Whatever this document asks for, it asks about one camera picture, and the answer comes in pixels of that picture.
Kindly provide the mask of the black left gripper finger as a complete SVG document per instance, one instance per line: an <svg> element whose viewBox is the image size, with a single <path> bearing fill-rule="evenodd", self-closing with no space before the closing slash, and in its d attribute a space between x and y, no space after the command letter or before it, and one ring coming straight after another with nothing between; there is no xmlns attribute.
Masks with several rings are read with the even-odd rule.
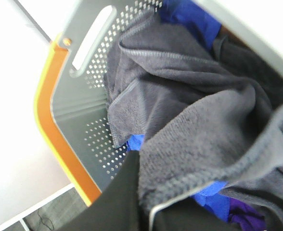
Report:
<svg viewBox="0 0 283 231"><path fill-rule="evenodd" d="M139 152L130 151L99 198L60 231L139 231Z"/></svg>

